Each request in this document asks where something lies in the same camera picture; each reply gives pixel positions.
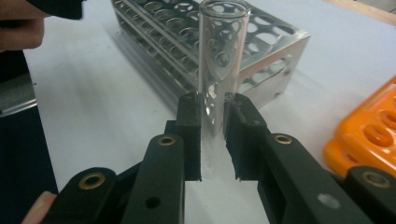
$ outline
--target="clear glass tube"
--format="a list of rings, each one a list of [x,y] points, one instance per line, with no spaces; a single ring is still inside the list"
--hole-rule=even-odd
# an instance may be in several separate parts
[[[241,0],[205,0],[200,4],[199,91],[202,95],[202,175],[214,172],[213,152],[224,147],[224,102],[236,92],[249,5]]]

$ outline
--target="human hand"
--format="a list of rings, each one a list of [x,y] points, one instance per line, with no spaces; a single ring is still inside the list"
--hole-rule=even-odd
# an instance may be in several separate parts
[[[25,0],[0,0],[0,51],[40,46],[48,16]]]
[[[44,219],[53,202],[55,201],[56,195],[48,191],[44,191],[35,201],[33,206],[30,208],[26,217],[23,219],[22,224],[38,224]]]

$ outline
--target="black plastic part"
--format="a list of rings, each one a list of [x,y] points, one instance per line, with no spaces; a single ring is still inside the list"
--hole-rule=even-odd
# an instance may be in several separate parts
[[[201,178],[201,110],[197,92],[182,95],[178,100],[177,120],[166,122],[165,133],[177,134],[184,140],[186,181]]]
[[[140,165],[141,162],[117,175],[117,191],[119,195],[129,195],[129,193],[131,193],[131,189],[134,187],[134,182],[136,180],[137,173],[139,172]]]
[[[375,223],[396,223],[396,179],[370,166],[351,168],[344,183],[346,193]]]
[[[270,133],[250,100],[236,94],[227,148],[235,175],[259,180],[271,223],[372,223],[297,139]]]
[[[235,178],[241,180],[258,180],[261,165],[260,141],[270,131],[262,115],[253,103],[244,95],[236,94],[233,101],[225,107],[228,128],[226,131],[227,149],[233,161]]]
[[[27,0],[38,9],[57,17],[71,20],[82,18],[83,0]]]
[[[286,200],[282,221],[272,223],[372,223],[297,139],[269,134],[262,156]]]
[[[110,223],[108,213],[116,206],[116,174],[91,168],[75,175],[56,198],[42,223]]]
[[[37,106],[0,118],[0,170],[0,223],[21,223],[43,191],[58,193]]]
[[[162,134],[151,139],[134,182],[122,224],[183,223],[183,139]]]
[[[19,21],[0,21],[0,27],[18,26],[18,23]],[[9,50],[0,53],[0,68],[0,83],[29,74],[29,69],[21,50]]]

